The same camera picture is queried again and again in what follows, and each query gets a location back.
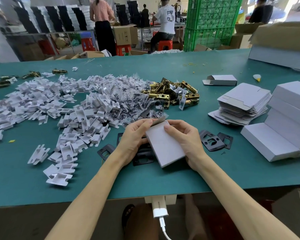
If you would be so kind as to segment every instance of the stacked green crate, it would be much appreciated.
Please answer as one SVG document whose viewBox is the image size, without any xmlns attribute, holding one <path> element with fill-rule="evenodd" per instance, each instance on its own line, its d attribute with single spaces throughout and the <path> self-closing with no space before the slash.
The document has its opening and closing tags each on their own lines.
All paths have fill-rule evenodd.
<svg viewBox="0 0 300 240">
<path fill-rule="evenodd" d="M 184 50 L 229 45 L 242 0 L 189 0 Z"/>
</svg>

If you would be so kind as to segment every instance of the right hand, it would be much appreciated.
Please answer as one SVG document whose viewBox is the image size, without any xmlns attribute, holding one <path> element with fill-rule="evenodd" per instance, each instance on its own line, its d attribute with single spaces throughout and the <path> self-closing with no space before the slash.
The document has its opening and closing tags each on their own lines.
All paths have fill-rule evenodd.
<svg viewBox="0 0 300 240">
<path fill-rule="evenodd" d="M 197 165 L 207 154 L 204 151 L 198 129 L 183 120 L 168 120 L 164 130 L 180 143 L 189 166 L 197 171 Z"/>
</svg>

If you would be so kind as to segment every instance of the table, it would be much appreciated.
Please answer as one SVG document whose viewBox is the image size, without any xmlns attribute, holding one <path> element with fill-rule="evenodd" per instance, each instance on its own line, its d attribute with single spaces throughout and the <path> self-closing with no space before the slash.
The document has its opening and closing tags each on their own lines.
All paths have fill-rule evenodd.
<svg viewBox="0 0 300 240">
<path fill-rule="evenodd" d="M 51 37 L 50 35 L 51 34 L 67 34 L 68 36 L 68 39 L 70 40 L 70 37 L 69 37 L 69 34 L 76 34 L 76 33 L 82 33 L 82 32 L 90 32 L 91 33 L 91 37 L 94 37 L 94 30 L 86 30 L 86 31 L 83 31 L 83 30 L 80 30 L 80 31 L 64 31 L 64 32 L 50 32 L 50 33 L 7 33 L 7 34 L 4 34 L 5 36 L 33 36 L 33 35 L 45 35 L 48 40 L 49 40 L 49 43 L 53 49 L 53 52 L 55 55 L 58 55 L 57 51 L 56 51 L 56 48 L 54 47 L 54 44 L 51 40 Z M 71 45 L 71 48 L 72 48 L 72 51 L 73 53 L 75 54 L 75 51 L 73 49 L 73 46 L 72 46 L 72 43 L 70 42 L 70 45 Z M 94 45 L 94 48 L 96 49 L 96 51 L 98 51 L 98 44 L 94 43 L 93 42 L 93 45 Z"/>
<path fill-rule="evenodd" d="M 150 27 L 145 27 L 145 28 L 141 28 L 140 32 L 141 32 L 141 47 L 142 47 L 142 51 L 143 51 L 143 32 L 145 29 L 153 29 L 153 28 L 160 28 L 161 25 L 155 25 L 155 26 L 150 26 Z M 175 23 L 174 24 L 174 28 L 179 28 L 179 35 L 180 35 L 180 30 L 181 27 L 185 28 L 186 27 L 186 23 Z M 182 40 L 184 40 L 184 35 L 185 35 L 185 30 L 183 30 L 182 32 Z"/>
<path fill-rule="evenodd" d="M 182 52 L 142 56 L 115 56 L 96 58 L 84 64 L 83 59 L 34 61 L 0 64 L 0 76 L 19 75 L 29 70 L 51 72 L 52 69 L 66 69 L 68 76 L 86 79 L 90 75 L 132 75 L 138 73 L 144 80 L 156 82 L 162 77 L 172 81 L 185 80 L 200 93 L 200 103 L 184 111 L 171 106 L 166 112 L 169 119 L 182 119 L 198 128 L 219 132 L 234 137 L 230 150 L 221 149 L 207 152 L 208 155 L 242 188 L 262 188 L 286 185 L 300 185 L 300 158 L 268 162 L 241 134 L 242 127 L 220 124 L 207 114 L 218 108 L 217 98 L 232 89 L 228 86 L 204 86 L 202 80 L 208 75 L 232 74 L 238 83 L 246 82 L 274 90 L 277 84 L 300 81 L 300 73 L 290 68 L 248 60 L 249 49 L 213 50 L 204 52 Z M 252 75 L 261 74 L 258 83 Z M 0 99 L 15 91 L 14 87 L 23 80 L 7 88 L 0 89 Z M 78 93 L 75 99 L 80 103 L 85 93 Z M 252 123 L 263 122 L 263 115 Z M 78 155 L 78 168 L 65 188 L 47 184 L 42 172 L 51 162 L 33 166 L 27 164 L 38 145 L 45 144 L 52 150 L 59 134 L 59 119 L 48 119 L 47 124 L 25 121 L 4 131 L 0 141 L 0 206 L 18 206 L 42 203 L 69 202 L 81 192 L 101 166 L 97 151 L 106 144 L 116 145 L 117 134 L 124 129 L 112 128 L 99 147 L 89 147 Z M 179 160 L 166 168 L 158 162 L 136 166 L 126 166 L 119 173 L 108 199 L 144 197 L 151 195 L 184 194 L 211 191 L 198 173 L 189 168 L 185 160 Z"/>
</svg>

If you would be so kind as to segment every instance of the charging cable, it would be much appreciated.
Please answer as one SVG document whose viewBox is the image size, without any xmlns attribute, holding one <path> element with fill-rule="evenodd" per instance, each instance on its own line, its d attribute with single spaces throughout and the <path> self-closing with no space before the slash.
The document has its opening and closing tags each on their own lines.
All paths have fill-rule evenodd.
<svg viewBox="0 0 300 240">
<path fill-rule="evenodd" d="M 162 228 L 164 236 L 167 238 L 167 240 L 171 240 L 166 233 L 166 225 L 164 223 L 164 216 L 168 216 L 164 195 L 152 196 L 152 211 L 153 218 L 159 218 L 160 226 Z"/>
</svg>

